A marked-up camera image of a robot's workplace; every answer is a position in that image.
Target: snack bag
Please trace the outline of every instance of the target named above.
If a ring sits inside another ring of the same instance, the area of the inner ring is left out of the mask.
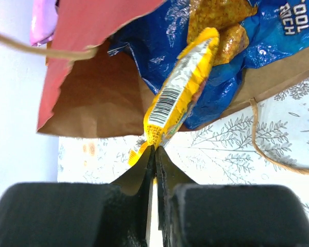
[[[219,33],[205,28],[178,56],[178,62],[144,116],[144,135],[130,151],[134,165],[148,145],[165,146],[189,116],[212,70]]]

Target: brown paper bag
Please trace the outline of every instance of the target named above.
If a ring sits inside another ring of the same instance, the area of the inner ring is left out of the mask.
[[[124,53],[109,57],[108,46],[108,42],[100,46],[91,60],[75,62],[60,88],[53,116],[39,132],[91,138],[143,134],[143,116],[153,94],[138,76],[134,61]],[[259,102],[307,77],[309,48],[262,68],[248,69],[222,117],[249,106],[250,98]]]

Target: paper bag handle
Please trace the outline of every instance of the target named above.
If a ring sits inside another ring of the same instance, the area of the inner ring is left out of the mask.
[[[300,173],[300,174],[303,174],[303,175],[309,175],[309,168],[292,167],[290,165],[274,161],[272,158],[268,157],[264,152],[261,151],[261,149],[258,147],[258,145],[256,144],[256,141],[255,141],[256,127],[258,126],[258,121],[259,121],[258,105],[257,105],[254,98],[250,99],[249,102],[252,106],[252,111],[253,111],[253,115],[254,115],[253,126],[252,126],[252,144],[253,144],[255,150],[259,153],[259,155],[261,155],[263,158],[270,161],[271,163],[273,163],[277,166],[280,166],[280,167],[282,167],[286,170],[293,171],[293,172],[296,172],[296,173]]]
[[[43,55],[49,58],[67,59],[69,61],[87,60],[93,58],[96,55],[96,46],[86,47],[86,51],[66,51],[66,50],[55,50],[55,49],[43,49],[38,47],[32,47],[15,41],[11,38],[0,34],[0,43],[23,52]]]

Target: leaf pattern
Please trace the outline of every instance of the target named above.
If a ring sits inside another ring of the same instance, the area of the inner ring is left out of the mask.
[[[309,78],[259,106],[255,139],[259,148],[275,161],[309,166]],[[282,184],[297,189],[309,218],[309,177],[262,158],[252,146],[252,125],[251,108],[243,109],[201,130],[177,133],[165,149],[171,160],[200,184]],[[85,139],[60,137],[58,181],[113,181],[129,168],[129,150],[140,145],[140,139],[93,139],[96,152],[90,157],[82,151]]]
[[[309,95],[309,78],[275,95],[274,99],[276,101],[282,101],[286,99],[287,95],[289,95],[290,97],[292,97],[292,99],[295,100],[299,100],[304,96]]]

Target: blue chip bag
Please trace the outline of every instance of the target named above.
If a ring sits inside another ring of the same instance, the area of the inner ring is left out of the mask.
[[[243,68],[259,68],[309,46],[309,0],[248,2],[257,6],[257,13],[239,24],[246,31],[249,45],[229,63],[213,67],[202,95],[184,122],[189,129],[220,117],[241,85]],[[129,47],[141,77],[156,94],[187,45],[189,16],[189,1],[167,1],[122,28],[115,35],[109,54]]]

